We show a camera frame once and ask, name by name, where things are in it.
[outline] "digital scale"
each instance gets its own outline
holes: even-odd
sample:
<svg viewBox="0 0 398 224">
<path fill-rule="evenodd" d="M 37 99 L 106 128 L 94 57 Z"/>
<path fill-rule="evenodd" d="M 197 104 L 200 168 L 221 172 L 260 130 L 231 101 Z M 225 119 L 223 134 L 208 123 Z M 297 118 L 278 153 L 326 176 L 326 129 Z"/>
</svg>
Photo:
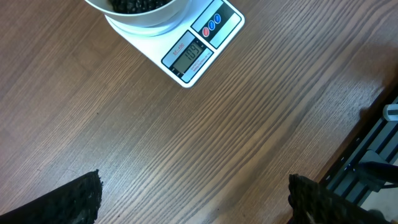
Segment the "digital scale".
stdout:
<svg viewBox="0 0 398 224">
<path fill-rule="evenodd" d="M 154 27 L 112 28 L 185 88 L 193 86 L 244 24 L 224 0 L 190 0 L 183 11 Z"/>
</svg>

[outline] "button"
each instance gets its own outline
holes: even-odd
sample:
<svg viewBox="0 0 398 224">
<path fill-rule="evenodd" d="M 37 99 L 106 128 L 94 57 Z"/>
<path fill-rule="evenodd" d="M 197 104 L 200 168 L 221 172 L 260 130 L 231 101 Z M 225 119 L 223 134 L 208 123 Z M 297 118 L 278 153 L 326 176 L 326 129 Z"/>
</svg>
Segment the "button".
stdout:
<svg viewBox="0 0 398 224">
<path fill-rule="evenodd" d="M 209 28 L 207 28 L 207 27 L 203 28 L 202 34 L 203 34 L 204 37 L 208 37 L 210 35 Z"/>
<path fill-rule="evenodd" d="M 214 21 L 219 24 L 221 22 L 221 16 L 219 14 L 214 15 Z"/>
<path fill-rule="evenodd" d="M 216 28 L 216 24 L 214 23 L 214 21 L 209 21 L 209 29 L 214 30 L 215 28 Z"/>
</svg>

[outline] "white bowl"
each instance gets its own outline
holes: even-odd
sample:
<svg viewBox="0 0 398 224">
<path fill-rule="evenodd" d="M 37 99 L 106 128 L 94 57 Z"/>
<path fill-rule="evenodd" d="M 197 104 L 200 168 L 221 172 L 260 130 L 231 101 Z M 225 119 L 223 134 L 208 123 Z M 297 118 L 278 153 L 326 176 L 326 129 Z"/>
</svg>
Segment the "white bowl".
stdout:
<svg viewBox="0 0 398 224">
<path fill-rule="evenodd" d="M 162 22 L 165 22 L 172 16 L 176 15 L 176 13 L 179 11 L 184 10 L 185 6 L 189 2 L 189 0 L 172 0 L 168 4 L 149 12 L 138 14 L 122 14 L 114 12 L 111 3 L 108 0 L 85 1 L 110 18 L 123 24 L 137 27 L 150 27 L 161 24 Z"/>
</svg>

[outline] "brown tabletop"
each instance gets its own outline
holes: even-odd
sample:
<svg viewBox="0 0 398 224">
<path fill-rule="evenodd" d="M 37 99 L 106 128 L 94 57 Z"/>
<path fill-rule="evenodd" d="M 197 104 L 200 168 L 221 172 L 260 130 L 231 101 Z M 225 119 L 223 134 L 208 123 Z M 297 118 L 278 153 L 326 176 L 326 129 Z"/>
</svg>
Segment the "brown tabletop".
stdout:
<svg viewBox="0 0 398 224">
<path fill-rule="evenodd" d="M 97 223 L 283 223 L 395 75 L 398 0 L 231 0 L 183 89 L 83 0 L 0 3 L 0 213 L 99 169 Z"/>
</svg>

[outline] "scale platform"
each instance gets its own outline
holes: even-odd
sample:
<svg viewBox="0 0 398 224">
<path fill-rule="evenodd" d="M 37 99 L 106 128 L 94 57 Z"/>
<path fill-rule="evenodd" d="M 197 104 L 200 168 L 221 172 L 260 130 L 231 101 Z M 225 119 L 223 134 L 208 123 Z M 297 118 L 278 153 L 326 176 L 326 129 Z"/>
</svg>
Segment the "scale platform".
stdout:
<svg viewBox="0 0 398 224">
<path fill-rule="evenodd" d="M 155 27 L 133 27 L 107 17 L 112 28 L 185 88 L 192 87 L 244 24 L 224 0 L 191 0 Z"/>
</svg>

